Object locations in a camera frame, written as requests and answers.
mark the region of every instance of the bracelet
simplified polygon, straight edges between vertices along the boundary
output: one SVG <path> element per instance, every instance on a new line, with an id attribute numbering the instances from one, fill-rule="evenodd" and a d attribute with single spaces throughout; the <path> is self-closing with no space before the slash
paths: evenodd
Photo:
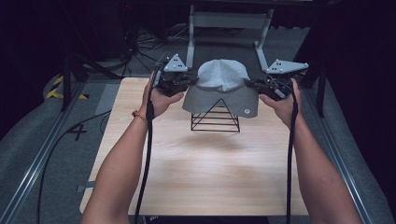
<path id="1" fill-rule="evenodd" d="M 136 116 L 138 116 L 138 117 L 141 118 L 143 121 L 145 121 L 146 124 L 148 123 L 148 120 L 147 120 L 143 115 L 139 114 L 139 112 L 137 112 L 137 110 L 135 110 L 134 112 L 132 112 L 132 116 L 134 116 L 134 118 L 135 118 Z"/>

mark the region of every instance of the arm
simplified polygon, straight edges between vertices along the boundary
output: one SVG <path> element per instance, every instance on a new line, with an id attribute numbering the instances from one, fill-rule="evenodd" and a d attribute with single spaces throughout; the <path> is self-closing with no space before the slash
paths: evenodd
<path id="1" fill-rule="evenodd" d="M 149 83 L 139 109 L 143 116 L 146 115 Z M 182 92 L 167 97 L 154 90 L 151 101 L 155 117 L 182 97 Z M 110 150 L 96 177 L 81 223 L 129 223 L 128 209 L 139 182 L 147 131 L 146 122 L 136 116 Z"/>
<path id="2" fill-rule="evenodd" d="M 293 88 L 301 108 L 301 93 L 295 80 Z M 279 102 L 265 95 L 260 98 L 290 127 L 291 97 Z M 361 223 L 346 184 L 322 151 L 301 113 L 295 123 L 294 150 L 300 190 L 312 223 Z"/>

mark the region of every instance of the gray cap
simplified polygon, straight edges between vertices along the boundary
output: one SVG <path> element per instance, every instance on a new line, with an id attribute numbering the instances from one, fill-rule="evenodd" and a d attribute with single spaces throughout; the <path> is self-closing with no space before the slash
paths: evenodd
<path id="1" fill-rule="evenodd" d="M 183 109 L 191 113 L 205 113 L 223 100 L 230 112 L 243 118 L 255 118 L 259 94 L 245 84 L 247 69 L 237 61 L 213 60 L 198 70 L 198 81 L 190 86 Z"/>

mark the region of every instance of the wooden tabletop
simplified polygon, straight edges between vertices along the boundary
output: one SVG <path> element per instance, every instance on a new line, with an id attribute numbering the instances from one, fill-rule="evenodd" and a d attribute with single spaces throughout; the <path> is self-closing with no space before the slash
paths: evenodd
<path id="1" fill-rule="evenodd" d="M 90 181 L 95 180 L 107 153 L 132 120 L 131 112 L 139 108 L 147 82 L 147 78 L 135 77 L 121 82 Z M 181 106 L 182 101 L 171 105 L 153 121 L 151 163 L 140 214 L 286 215 L 289 130 L 273 109 L 260 103 L 257 118 L 239 118 L 240 133 L 220 133 L 191 131 L 191 113 Z M 92 189 L 85 190 L 81 212 L 91 193 Z M 137 197 L 138 190 L 131 202 L 131 215 Z M 291 213 L 307 215 L 295 159 Z"/>

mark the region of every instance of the gray metal stand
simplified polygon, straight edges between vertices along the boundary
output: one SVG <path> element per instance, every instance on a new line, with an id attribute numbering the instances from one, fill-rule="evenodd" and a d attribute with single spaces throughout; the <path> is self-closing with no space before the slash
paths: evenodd
<path id="1" fill-rule="evenodd" d="M 189 47 L 187 50 L 186 66 L 192 69 L 194 58 L 194 28 L 195 27 L 224 27 L 224 28 L 243 28 L 261 29 L 262 36 L 259 41 L 254 42 L 254 46 L 259 57 L 262 71 L 268 68 L 262 46 L 268 33 L 274 10 L 270 9 L 266 14 L 245 14 L 245 13 L 222 13 L 222 12 L 195 12 L 194 6 L 190 7 L 189 23 Z"/>

